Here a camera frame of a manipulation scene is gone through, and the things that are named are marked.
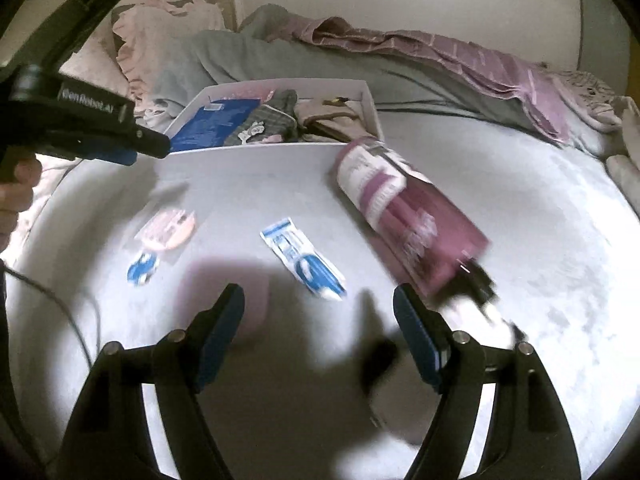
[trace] human hand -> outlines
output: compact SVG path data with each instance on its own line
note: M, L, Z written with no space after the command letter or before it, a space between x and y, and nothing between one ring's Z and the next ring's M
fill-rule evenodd
M41 174L42 165L35 153L12 146L7 149L0 163L0 252L9 245L18 213L31 207L33 187Z

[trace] cloth item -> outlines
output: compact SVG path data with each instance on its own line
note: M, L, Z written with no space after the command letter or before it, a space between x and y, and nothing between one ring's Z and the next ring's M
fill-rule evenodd
M399 56L354 54L298 41L266 41L290 19L273 4L259 7L239 33L203 31L172 51L151 95L145 124L163 132L205 87L283 77L347 78L366 81L379 112L420 112L468 117L510 126L542 139L517 99L477 92L451 72ZM591 155L613 155L608 135L596 131L564 103L571 145Z
M547 73L565 104L585 122L603 133L620 129L622 121L611 105L616 93L602 79L581 70L548 70Z
M301 102L296 105L295 113L300 125L316 137L351 142L370 136L358 113L349 108L346 101L341 98L333 100L316 98Z
M281 135L272 135L266 139L258 141L259 144L277 144L280 142L283 142Z
M179 16L180 10L186 4L192 4L193 0L175 0L174 2L166 2L164 0L146 0L147 5L151 5L153 7L157 7L158 9L166 10L168 13ZM120 48L124 45L124 40L113 31L113 25L120 19L120 15L129 9L133 9L136 5L142 5L144 2L139 4L127 4L122 6L117 6L111 11L111 27L110 33L113 37L113 47L114 47L114 57L117 55Z
M180 40L201 30L223 30L225 22L217 5L186 3L181 7L161 0L149 0L120 14L113 31L124 44L116 58L129 81L129 95L141 116L151 102L147 93L154 87L166 56L180 50Z
M298 122L294 108L298 102L295 90L276 90L273 97L257 107L225 140L225 146L259 142L280 135L284 142L298 140Z
M312 20L291 14L270 38L435 64L484 95L520 100L524 113L541 134L557 142L570 140L562 116L564 103L551 78L535 64L511 54L419 30L380 32L353 28L338 16Z
M607 171L631 207L640 216L640 170L638 167L625 155L614 155L607 159Z

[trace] pink package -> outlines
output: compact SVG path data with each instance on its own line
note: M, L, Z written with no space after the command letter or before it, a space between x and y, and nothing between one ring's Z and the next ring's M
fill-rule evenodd
M429 179L379 140L365 137L348 144L336 159L335 173L338 186L426 296L488 245L480 229Z

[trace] metal screw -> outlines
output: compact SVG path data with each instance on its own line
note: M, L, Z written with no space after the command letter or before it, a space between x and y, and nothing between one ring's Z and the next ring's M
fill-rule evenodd
M180 341L184 340L185 337L187 337L187 333L184 330L178 329L171 330L166 338L172 343L179 343Z
M524 355L533 354L533 346L531 346L526 341L522 341L521 343L518 343L518 350L520 350L520 352L522 352Z
M118 343L117 341L109 341L103 348L102 351L106 354L106 355L114 355L117 354L120 349L122 348L122 345L120 343Z
M453 341L455 341L456 343L460 343L461 345L467 344L470 339L471 336L463 330L456 330L453 333Z

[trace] blue and white package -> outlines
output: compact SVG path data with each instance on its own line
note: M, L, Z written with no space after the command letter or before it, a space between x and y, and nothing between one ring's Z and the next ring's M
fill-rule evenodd
M127 281L133 285L146 285L156 272L160 260L155 253L145 252L140 254L127 271Z
M344 276L316 251L291 218L267 227L260 236L298 281L316 296L340 301L346 295Z
M260 99L221 99L200 108L171 139L172 152L222 146L260 105Z

